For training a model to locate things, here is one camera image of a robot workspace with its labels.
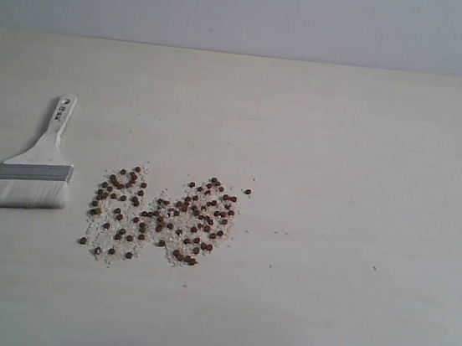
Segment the white wooden paint brush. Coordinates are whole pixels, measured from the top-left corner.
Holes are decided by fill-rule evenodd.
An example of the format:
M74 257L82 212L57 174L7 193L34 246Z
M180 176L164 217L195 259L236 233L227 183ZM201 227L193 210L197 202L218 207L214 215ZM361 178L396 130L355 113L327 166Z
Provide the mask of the white wooden paint brush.
M69 201L74 165L60 151L77 98L59 97L45 131L25 152L0 164L0 207L62 209Z

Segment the brown beans pile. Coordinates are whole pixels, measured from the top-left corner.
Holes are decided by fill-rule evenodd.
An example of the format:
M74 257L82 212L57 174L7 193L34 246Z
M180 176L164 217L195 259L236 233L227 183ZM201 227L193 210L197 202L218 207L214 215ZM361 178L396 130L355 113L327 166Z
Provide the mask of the brown beans pile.
M254 192L234 190L212 177L185 183L176 198L163 190L149 199L149 185L142 166L106 173L75 244L106 265L134 260L150 245L162 250L172 266L195 266L231 239L239 204Z

